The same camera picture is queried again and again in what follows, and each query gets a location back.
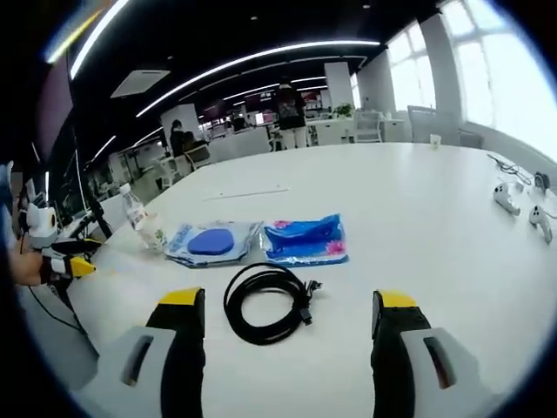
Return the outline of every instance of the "window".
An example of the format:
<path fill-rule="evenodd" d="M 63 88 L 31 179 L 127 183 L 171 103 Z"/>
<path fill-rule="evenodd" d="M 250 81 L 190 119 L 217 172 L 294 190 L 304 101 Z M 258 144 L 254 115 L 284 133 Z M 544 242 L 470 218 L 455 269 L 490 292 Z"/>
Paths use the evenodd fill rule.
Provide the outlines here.
<path fill-rule="evenodd" d="M 397 110 L 406 110 L 408 105 L 435 107 L 432 67 L 419 25 L 400 32 L 388 46 Z"/>
<path fill-rule="evenodd" d="M 356 73 L 352 74 L 352 76 L 350 77 L 350 86 L 352 87 L 352 98 L 354 99 L 354 107 L 356 109 L 361 109 L 362 101 L 359 95 L 358 75 Z"/>
<path fill-rule="evenodd" d="M 531 49 L 485 0 L 441 7 L 453 44 L 465 120 L 492 127 L 557 159 L 557 105 Z"/>

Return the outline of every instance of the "plastic bottle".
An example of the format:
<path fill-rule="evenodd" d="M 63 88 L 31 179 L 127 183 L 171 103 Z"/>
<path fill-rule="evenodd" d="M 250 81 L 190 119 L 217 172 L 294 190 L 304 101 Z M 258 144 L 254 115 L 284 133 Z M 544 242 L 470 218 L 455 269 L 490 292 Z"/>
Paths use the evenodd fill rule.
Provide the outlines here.
<path fill-rule="evenodd" d="M 131 228 L 137 230 L 138 223 L 147 217 L 147 212 L 145 211 L 143 203 L 133 194 L 129 183 L 120 187 L 120 194 L 124 201 L 124 212 L 130 221 Z"/>
<path fill-rule="evenodd" d="M 159 253 L 166 245 L 166 234 L 162 220 L 156 213 L 147 213 L 143 203 L 133 194 L 128 183 L 120 187 L 120 194 L 124 200 L 124 211 L 131 227 L 139 234 L 147 248 Z"/>

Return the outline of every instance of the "ceiling light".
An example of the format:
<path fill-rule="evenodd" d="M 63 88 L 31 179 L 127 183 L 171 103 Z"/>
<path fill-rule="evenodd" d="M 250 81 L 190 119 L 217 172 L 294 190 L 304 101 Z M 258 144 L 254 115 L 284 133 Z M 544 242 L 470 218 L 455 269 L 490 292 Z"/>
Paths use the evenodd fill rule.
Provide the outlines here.
<path fill-rule="evenodd" d="M 315 87 L 304 87 L 303 89 L 297 89 L 298 91 L 304 90 L 317 90 L 317 89 L 328 89 L 328 85 L 316 85 Z"/>
<path fill-rule="evenodd" d="M 258 96 L 260 94 L 265 94 L 265 93 L 272 93 L 272 90 L 258 91 L 257 93 L 246 94 L 245 96 L 247 98 L 250 98 L 251 96 Z"/>
<path fill-rule="evenodd" d="M 106 29 L 112 19 L 118 14 L 118 12 L 123 9 L 123 7 L 129 2 L 130 0 L 117 0 L 114 5 L 111 7 L 110 10 L 106 12 L 106 14 L 101 18 L 98 25 L 95 27 L 93 32 L 89 35 L 87 40 L 85 41 L 84 46 L 82 47 L 81 51 L 77 54 L 76 60 L 73 62 L 70 70 L 70 77 L 73 80 L 76 77 L 77 72 L 81 68 L 84 63 L 87 54 L 89 54 L 93 44 L 97 41 L 98 37 L 101 36 L 101 33 Z"/>
<path fill-rule="evenodd" d="M 230 61 L 226 64 L 222 64 L 222 65 L 219 65 L 218 67 L 212 68 L 212 69 L 210 69 L 206 72 L 203 72 L 203 73 L 199 74 L 198 76 L 196 76 L 194 78 L 189 79 L 188 81 L 186 81 L 186 82 L 182 83 L 181 85 L 173 88 L 172 90 L 167 91 L 160 98 L 158 98 L 157 100 L 155 100 L 154 102 L 149 104 L 140 113 L 138 113 L 136 115 L 136 118 L 139 118 L 139 117 L 143 116 L 146 112 L 148 112 L 150 109 L 152 109 L 153 107 L 158 105 L 160 102 L 167 99 L 168 97 L 170 97 L 171 95 L 173 95 L 177 91 L 180 91 L 183 88 L 187 87 L 188 85 L 193 84 L 196 81 L 201 80 L 202 78 L 209 77 L 210 75 L 215 74 L 216 72 L 219 72 L 219 71 L 225 70 L 227 68 L 230 68 L 234 65 L 242 64 L 246 61 L 250 61 L 250 60 L 255 59 L 255 58 L 265 57 L 267 55 L 278 54 L 280 52 L 300 50 L 300 49 L 303 49 L 303 48 L 313 48 L 313 47 L 318 47 L 318 46 L 340 46 L 340 45 L 346 45 L 346 46 L 351 46 L 351 45 L 353 45 L 353 46 L 356 46 L 356 45 L 360 45 L 360 46 L 378 46 L 378 45 L 380 45 L 380 43 L 376 42 L 376 41 L 359 41 L 359 40 L 337 40 L 337 41 L 306 42 L 306 43 L 303 43 L 303 44 L 281 46 L 279 48 L 274 48 L 272 50 L 261 51 L 261 52 L 258 52 L 256 54 L 251 54 L 251 55 L 248 55 L 247 57 L 238 58 L 238 59 L 235 59 L 234 61 Z"/>
<path fill-rule="evenodd" d="M 138 146 L 139 144 L 141 144 L 142 141 L 144 141 L 145 139 L 147 139 L 148 137 L 150 137 L 153 133 L 157 133 L 158 131 L 160 131 L 161 129 L 163 129 L 163 127 L 161 126 L 160 128 L 157 128 L 155 131 L 145 135 L 144 137 L 142 137 L 141 139 L 139 139 L 138 142 L 136 142 L 133 146 Z"/>
<path fill-rule="evenodd" d="M 325 80 L 326 77 L 309 77 L 309 78 L 301 78 L 300 80 L 292 80 L 293 83 L 301 83 L 302 81 L 313 81 L 313 80 Z"/>
<path fill-rule="evenodd" d="M 81 35 L 85 29 L 89 27 L 90 24 L 97 18 L 99 13 L 103 11 L 102 9 L 97 10 L 92 14 L 85 22 L 83 22 L 77 29 L 75 29 L 57 48 L 52 55 L 48 57 L 47 63 L 54 64 L 61 56 L 65 53 L 68 47 L 74 43 L 74 41 Z"/>
<path fill-rule="evenodd" d="M 95 157 L 93 157 L 93 159 L 91 160 L 91 163 L 100 155 L 100 153 L 102 151 L 104 151 L 104 148 L 106 148 L 110 142 L 112 142 L 114 139 L 116 138 L 116 135 L 114 135 L 112 138 L 110 138 L 108 140 L 108 142 L 106 144 L 103 145 L 103 148 L 101 148 L 100 150 L 98 150 L 98 152 L 95 154 Z"/>
<path fill-rule="evenodd" d="M 238 93 L 238 94 L 234 94 L 234 95 L 232 95 L 232 96 L 229 96 L 229 97 L 227 97 L 227 98 L 223 98 L 223 100 L 228 100 L 229 98 L 237 98 L 238 96 L 244 96 L 245 94 L 253 93 L 254 91 L 263 90 L 263 89 L 270 89 L 270 88 L 272 88 L 272 87 L 277 87 L 278 85 L 279 85 L 279 83 L 264 85 L 263 87 L 258 87 L 257 89 L 252 89 L 252 90 L 244 91 L 243 93 Z"/>

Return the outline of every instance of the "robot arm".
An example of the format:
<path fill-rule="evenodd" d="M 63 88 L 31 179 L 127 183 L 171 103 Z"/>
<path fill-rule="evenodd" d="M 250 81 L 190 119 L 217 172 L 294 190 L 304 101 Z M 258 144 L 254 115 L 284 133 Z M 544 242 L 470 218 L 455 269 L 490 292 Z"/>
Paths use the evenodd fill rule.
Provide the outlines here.
<path fill-rule="evenodd" d="M 374 418 L 472 417 L 493 395 L 477 360 L 399 292 L 373 294 Z"/>

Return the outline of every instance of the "blue package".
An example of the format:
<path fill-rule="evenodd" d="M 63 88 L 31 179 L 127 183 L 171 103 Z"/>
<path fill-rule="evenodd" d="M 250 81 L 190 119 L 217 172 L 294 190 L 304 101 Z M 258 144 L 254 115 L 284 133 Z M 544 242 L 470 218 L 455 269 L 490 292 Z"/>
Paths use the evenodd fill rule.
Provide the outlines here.
<path fill-rule="evenodd" d="M 228 222 L 221 220 L 197 226 L 183 224 L 166 246 L 164 253 L 168 259 L 188 267 L 235 264 L 249 253 L 253 237 L 257 235 L 260 225 L 260 222 Z M 207 248 L 204 251 L 195 251 L 194 246 L 194 251 L 191 251 L 190 242 L 208 231 L 223 229 L 232 236 L 232 246 L 230 248 L 221 248 L 221 251 L 211 253 L 206 251 Z"/>
<path fill-rule="evenodd" d="M 266 226 L 266 259 L 281 266 L 320 266 L 348 261 L 340 215 L 320 220 L 279 220 Z"/>

